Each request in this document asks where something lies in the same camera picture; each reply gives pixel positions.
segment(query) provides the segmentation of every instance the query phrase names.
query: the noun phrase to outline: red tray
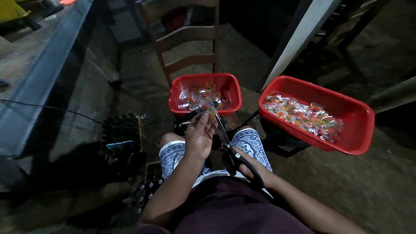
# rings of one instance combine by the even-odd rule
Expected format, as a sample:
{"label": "red tray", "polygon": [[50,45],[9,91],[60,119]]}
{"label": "red tray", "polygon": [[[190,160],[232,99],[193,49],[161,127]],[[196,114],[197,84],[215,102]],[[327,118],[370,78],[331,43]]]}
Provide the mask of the red tray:
{"label": "red tray", "polygon": [[[288,123],[263,107],[266,97],[278,91],[284,97],[296,98],[300,103],[310,105],[315,102],[325,110],[342,119],[344,128],[335,143],[319,137]],[[374,112],[366,104],[321,86],[289,76],[276,77],[263,91],[259,100],[262,118],[284,129],[292,136],[325,151],[337,150],[345,154],[363,154],[368,150],[374,131]]]}
{"label": "red tray", "polygon": [[168,102],[171,112],[180,116],[188,114],[190,111],[180,110],[178,108],[178,104],[176,103],[181,90],[194,85],[204,85],[207,82],[216,84],[220,88],[221,94],[224,95],[225,98],[231,100],[231,108],[227,110],[219,110],[219,115],[227,116],[241,108],[243,101],[241,99],[241,90],[237,78],[230,73],[209,73],[182,75],[173,80]]}

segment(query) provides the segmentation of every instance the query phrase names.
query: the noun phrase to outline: maroon shirt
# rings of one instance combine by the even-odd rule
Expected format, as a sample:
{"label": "maroon shirt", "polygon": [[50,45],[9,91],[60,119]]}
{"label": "maroon shirt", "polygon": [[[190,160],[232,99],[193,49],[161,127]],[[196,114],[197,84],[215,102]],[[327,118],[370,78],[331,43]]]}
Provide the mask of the maroon shirt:
{"label": "maroon shirt", "polygon": [[[230,176],[201,182],[191,190],[169,229],[175,234],[297,233],[313,234],[301,221],[250,183]],[[164,233],[156,226],[138,228],[135,234]]]}

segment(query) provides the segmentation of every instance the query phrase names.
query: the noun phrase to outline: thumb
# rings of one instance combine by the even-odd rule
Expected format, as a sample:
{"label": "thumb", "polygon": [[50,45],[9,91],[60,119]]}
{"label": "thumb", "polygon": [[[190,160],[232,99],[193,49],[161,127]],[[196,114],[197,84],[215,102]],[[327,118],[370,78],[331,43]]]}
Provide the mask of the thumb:
{"label": "thumb", "polygon": [[195,126],[197,132],[204,132],[205,126],[208,123],[208,113],[204,113]]}
{"label": "thumb", "polygon": [[241,164],[238,169],[240,170],[241,174],[243,174],[243,176],[254,178],[253,173],[251,173],[251,171],[244,164]]}

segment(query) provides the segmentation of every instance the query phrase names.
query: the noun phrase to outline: knee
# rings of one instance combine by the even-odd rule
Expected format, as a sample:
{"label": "knee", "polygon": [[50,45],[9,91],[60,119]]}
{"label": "knee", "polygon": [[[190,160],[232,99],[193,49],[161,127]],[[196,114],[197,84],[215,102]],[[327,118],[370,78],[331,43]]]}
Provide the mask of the knee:
{"label": "knee", "polygon": [[176,135],[175,133],[169,132],[162,136],[159,143],[159,148],[162,148],[164,145],[172,141],[184,141],[185,138]]}
{"label": "knee", "polygon": [[241,131],[241,130],[243,130],[243,129],[247,129],[247,128],[251,128],[251,129],[253,129],[252,127],[250,127],[250,126],[246,125],[246,126],[243,126],[243,127],[239,128],[239,129],[237,130],[237,132],[238,132],[238,131]]}

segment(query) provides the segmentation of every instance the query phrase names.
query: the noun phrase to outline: left hand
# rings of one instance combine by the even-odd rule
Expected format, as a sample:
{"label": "left hand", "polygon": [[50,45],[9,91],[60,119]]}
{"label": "left hand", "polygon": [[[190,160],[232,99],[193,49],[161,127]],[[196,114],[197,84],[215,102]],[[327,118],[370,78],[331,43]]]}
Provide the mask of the left hand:
{"label": "left hand", "polygon": [[185,156],[195,157],[204,162],[211,152],[214,132],[208,113],[203,112],[195,116],[186,129]]}

